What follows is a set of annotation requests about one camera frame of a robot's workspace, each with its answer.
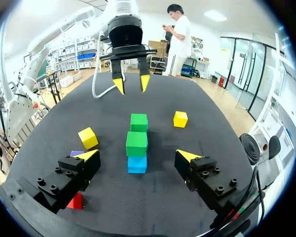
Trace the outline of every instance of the stacked cubes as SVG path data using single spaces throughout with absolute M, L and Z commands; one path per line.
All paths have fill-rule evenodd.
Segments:
M 145 114 L 131 114 L 130 131 L 127 133 L 126 154 L 128 173 L 145 173 L 147 169 L 147 130 Z

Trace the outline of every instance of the tiled floor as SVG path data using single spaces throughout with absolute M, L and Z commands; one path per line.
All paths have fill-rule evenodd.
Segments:
M 129 69 L 130 73 L 137 73 L 138 70 Z M 67 88 L 61 89 L 61 97 L 65 97 L 68 93 L 74 90 L 78 85 L 82 82 L 87 80 L 90 76 L 93 75 L 94 69 L 84 69 L 81 70 L 82 77 L 80 80 L 76 81 L 72 85 Z M 233 130 L 240 136 L 242 133 L 249 132 L 251 127 L 254 124 L 254 120 L 251 116 L 245 111 L 242 106 L 237 106 L 238 101 L 228 93 L 228 91 L 224 90 L 223 88 L 219 87 L 217 84 L 212 83 L 210 80 L 207 79 L 193 79 L 196 84 L 198 84 L 207 94 L 208 96 L 215 102 L 215 104 L 219 107 L 222 113 L 225 115 L 227 120 L 229 121 L 230 125 L 232 126 Z M 49 91 L 42 91 L 42 97 L 45 103 L 49 107 L 53 107 L 55 102 L 53 97 Z M 40 120 L 34 118 L 34 122 L 37 124 Z M 3 175 L 0 171 L 0 184 L 4 182 L 6 176 Z

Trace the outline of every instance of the bolt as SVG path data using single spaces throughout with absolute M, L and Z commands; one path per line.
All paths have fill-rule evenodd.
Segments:
M 220 169 L 219 169 L 219 168 L 215 168 L 215 169 L 214 169 L 214 173 L 215 173 L 215 174 L 219 174 L 219 172 L 220 172 Z
M 237 185 L 237 179 L 231 179 L 229 185 L 235 187 Z
M 49 189 L 54 194 L 58 192 L 58 187 L 55 184 L 51 185 Z
M 221 195 L 223 193 L 223 186 L 218 186 L 216 189 L 215 189 L 215 192 L 218 194 L 218 195 Z
M 61 174 L 61 173 L 62 173 L 61 168 L 56 167 L 56 168 L 55 168 L 55 172 L 56 172 L 57 174 Z
M 72 177 L 72 175 L 73 175 L 73 173 L 70 170 L 66 172 L 67 177 Z
M 208 171 L 203 171 L 203 172 L 202 172 L 202 177 L 203 177 L 203 178 L 207 178 L 208 175 L 209 175 Z
M 38 178 L 38 179 L 37 179 L 37 182 L 38 182 L 38 184 L 41 185 L 41 186 L 44 186 L 44 185 L 46 184 L 43 178 Z
M 9 198 L 10 198 L 11 201 L 13 201 L 13 200 L 15 200 L 15 195 L 10 194 L 10 195 L 9 195 Z

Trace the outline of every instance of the blue cube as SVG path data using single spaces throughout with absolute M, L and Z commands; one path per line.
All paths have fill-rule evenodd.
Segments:
M 127 170 L 130 174 L 144 174 L 147 170 L 147 156 L 128 157 Z

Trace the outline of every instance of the yellow cube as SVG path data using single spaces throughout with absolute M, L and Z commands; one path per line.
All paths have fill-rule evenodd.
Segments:
M 174 127 L 182 127 L 184 128 L 187 123 L 187 114 L 186 112 L 176 111 L 173 118 Z
M 99 144 L 97 137 L 90 127 L 82 130 L 78 135 L 87 150 Z

